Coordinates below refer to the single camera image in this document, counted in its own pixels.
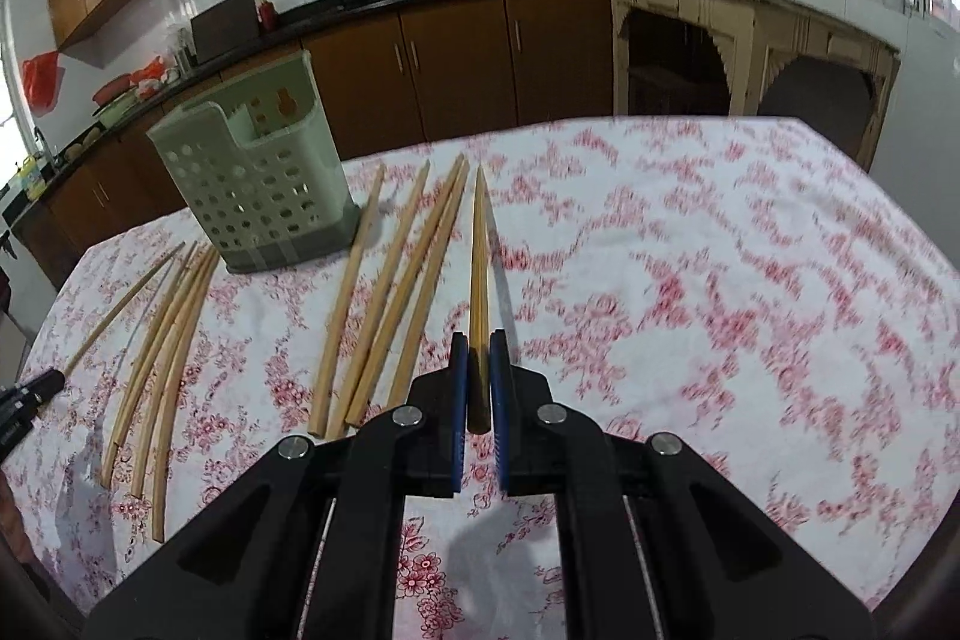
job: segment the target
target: metal screw head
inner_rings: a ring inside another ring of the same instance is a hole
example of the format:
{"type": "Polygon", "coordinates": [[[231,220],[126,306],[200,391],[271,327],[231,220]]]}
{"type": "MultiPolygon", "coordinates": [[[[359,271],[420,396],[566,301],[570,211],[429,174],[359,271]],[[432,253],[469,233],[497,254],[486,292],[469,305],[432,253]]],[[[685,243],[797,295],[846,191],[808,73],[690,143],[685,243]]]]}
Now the metal screw head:
{"type": "Polygon", "coordinates": [[[540,405],[536,417],[544,423],[563,423],[566,420],[566,410],[560,405],[540,405]]]}
{"type": "Polygon", "coordinates": [[[680,442],[680,437],[675,434],[660,432],[650,438],[650,447],[661,456],[676,456],[683,450],[683,442],[680,442]]]}
{"type": "Polygon", "coordinates": [[[394,410],[392,418],[394,418],[394,423],[397,426],[416,426],[424,420],[424,414],[421,413],[420,408],[415,408],[414,405],[404,405],[394,410]]]}
{"type": "Polygon", "coordinates": [[[277,445],[277,453],[283,458],[289,458],[290,461],[294,461],[295,458],[303,458],[309,451],[310,440],[301,437],[299,434],[282,439],[280,445],[277,445]]]}

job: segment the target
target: orange bag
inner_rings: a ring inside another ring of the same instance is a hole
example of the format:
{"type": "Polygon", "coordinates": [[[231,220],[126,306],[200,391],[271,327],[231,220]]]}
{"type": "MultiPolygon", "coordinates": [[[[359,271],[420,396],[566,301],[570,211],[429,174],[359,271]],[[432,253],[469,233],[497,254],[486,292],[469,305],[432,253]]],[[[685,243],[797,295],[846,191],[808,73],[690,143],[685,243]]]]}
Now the orange bag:
{"type": "Polygon", "coordinates": [[[23,62],[23,92],[27,106],[34,112],[46,112],[56,97],[56,57],[59,52],[45,52],[23,62]]]}

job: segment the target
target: black countertop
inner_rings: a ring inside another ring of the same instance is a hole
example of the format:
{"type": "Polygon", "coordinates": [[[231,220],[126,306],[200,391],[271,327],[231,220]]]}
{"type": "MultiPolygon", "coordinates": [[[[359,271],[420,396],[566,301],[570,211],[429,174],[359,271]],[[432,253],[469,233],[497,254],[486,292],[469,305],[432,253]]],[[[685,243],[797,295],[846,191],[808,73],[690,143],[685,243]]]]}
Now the black countertop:
{"type": "MultiPolygon", "coordinates": [[[[359,20],[395,8],[399,9],[414,4],[430,4],[435,1],[444,0],[318,0],[295,6],[278,15],[277,30],[263,34],[258,39],[242,44],[240,47],[225,52],[223,55],[195,68],[189,76],[176,81],[157,95],[133,107],[117,124],[104,131],[100,139],[112,138],[115,134],[122,132],[128,124],[157,108],[163,102],[175,97],[179,92],[203,82],[218,71],[256,55],[258,52],[278,47],[291,40],[299,39],[301,36],[317,33],[327,28],[334,28],[336,25],[342,25],[351,20],[359,20]]],[[[66,180],[77,167],[80,167],[80,164],[83,164],[83,159],[96,145],[97,143],[90,145],[90,148],[80,153],[80,157],[76,161],[67,164],[53,179],[48,178],[47,190],[43,196],[40,196],[40,200],[42,201],[45,196],[49,196],[59,182],[66,180]]],[[[11,204],[4,210],[4,218],[11,229],[16,227],[16,223],[19,223],[24,215],[27,215],[29,207],[30,202],[27,201],[26,194],[21,194],[11,201],[11,204]]]]}

